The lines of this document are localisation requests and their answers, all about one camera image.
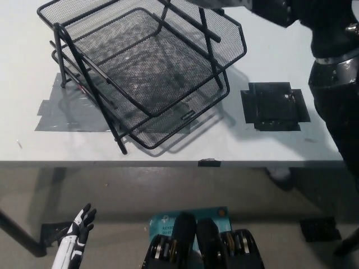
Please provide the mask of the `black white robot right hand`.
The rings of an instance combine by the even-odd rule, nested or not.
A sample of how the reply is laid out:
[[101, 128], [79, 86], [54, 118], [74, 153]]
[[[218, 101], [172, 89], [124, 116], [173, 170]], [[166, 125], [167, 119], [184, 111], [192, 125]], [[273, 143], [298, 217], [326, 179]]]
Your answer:
[[312, 31], [315, 58], [334, 58], [358, 49], [358, 38], [346, 31], [357, 24], [352, 1], [191, 1], [209, 9], [246, 7], [252, 13], [282, 27], [299, 21]]

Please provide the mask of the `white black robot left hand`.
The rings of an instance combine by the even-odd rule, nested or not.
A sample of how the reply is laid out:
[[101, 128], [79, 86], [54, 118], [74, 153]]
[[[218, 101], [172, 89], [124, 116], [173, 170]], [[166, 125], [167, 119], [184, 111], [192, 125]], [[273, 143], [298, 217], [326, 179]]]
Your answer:
[[52, 269], [80, 268], [95, 215], [96, 209], [90, 203], [80, 210], [60, 242]]

